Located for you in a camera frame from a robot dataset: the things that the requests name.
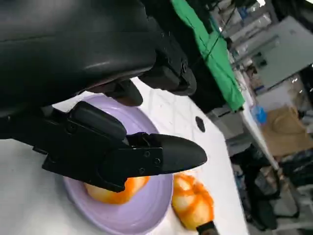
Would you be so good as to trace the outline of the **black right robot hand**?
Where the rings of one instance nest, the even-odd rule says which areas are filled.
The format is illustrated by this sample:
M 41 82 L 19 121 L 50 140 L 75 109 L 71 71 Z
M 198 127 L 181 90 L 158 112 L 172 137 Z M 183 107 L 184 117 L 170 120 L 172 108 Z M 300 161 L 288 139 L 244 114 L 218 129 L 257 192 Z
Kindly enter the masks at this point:
M 213 221 L 199 225 L 196 230 L 199 235 L 219 235 Z

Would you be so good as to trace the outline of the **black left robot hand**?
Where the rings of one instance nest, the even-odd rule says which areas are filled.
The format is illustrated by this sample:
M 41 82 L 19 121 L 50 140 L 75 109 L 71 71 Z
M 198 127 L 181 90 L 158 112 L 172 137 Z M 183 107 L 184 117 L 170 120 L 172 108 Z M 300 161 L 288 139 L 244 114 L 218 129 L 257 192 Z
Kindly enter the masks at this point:
M 0 3 L 0 137 L 45 154 L 43 169 L 114 192 L 131 177 L 170 174 L 207 160 L 181 137 L 129 135 L 108 113 L 80 101 L 84 91 L 126 106 L 143 99 L 131 81 L 190 96 L 188 59 L 158 0 L 3 0 Z

